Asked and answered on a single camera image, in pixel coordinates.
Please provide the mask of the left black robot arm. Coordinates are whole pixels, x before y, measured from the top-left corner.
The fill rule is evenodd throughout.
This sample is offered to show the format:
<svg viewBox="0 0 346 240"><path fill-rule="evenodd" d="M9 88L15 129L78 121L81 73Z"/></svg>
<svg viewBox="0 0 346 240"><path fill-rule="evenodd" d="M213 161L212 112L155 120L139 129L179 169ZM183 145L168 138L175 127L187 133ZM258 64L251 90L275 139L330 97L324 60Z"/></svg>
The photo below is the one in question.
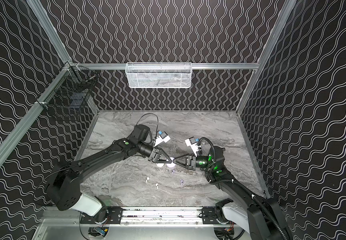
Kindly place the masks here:
<svg viewBox="0 0 346 240"><path fill-rule="evenodd" d="M129 157L141 155L156 164L170 164L172 159L160 147L146 143L151 134L145 125L136 125L129 136L115 140L106 149L87 158L56 166L45 184L45 193L59 211L76 210L97 224L109 220L106 204L84 194L80 185L100 170Z"/></svg>

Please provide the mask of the purple earbud charging case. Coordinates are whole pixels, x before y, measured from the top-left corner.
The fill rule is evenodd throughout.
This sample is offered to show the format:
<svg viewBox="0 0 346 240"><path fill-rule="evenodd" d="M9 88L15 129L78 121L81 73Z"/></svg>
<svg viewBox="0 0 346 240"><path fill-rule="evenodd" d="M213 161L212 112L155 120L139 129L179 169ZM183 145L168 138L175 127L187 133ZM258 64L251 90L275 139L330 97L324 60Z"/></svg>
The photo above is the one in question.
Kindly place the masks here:
<svg viewBox="0 0 346 240"><path fill-rule="evenodd" d="M174 163L174 161L172 161L171 163L166 164L166 166L168 168L174 168L176 166L176 164Z"/></svg>

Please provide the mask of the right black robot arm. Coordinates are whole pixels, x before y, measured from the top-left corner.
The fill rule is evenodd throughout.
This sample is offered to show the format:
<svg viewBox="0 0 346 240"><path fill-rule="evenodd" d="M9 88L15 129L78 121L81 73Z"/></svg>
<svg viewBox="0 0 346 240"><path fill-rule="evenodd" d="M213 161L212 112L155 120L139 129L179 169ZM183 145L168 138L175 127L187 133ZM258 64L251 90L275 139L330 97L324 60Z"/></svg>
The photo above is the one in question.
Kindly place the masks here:
<svg viewBox="0 0 346 240"><path fill-rule="evenodd" d="M211 147L207 156L186 154L173 162L187 170L203 170L210 185L230 196L220 202L220 222L233 222L252 240L289 240L292 237L279 204L249 190L226 168L225 148Z"/></svg>

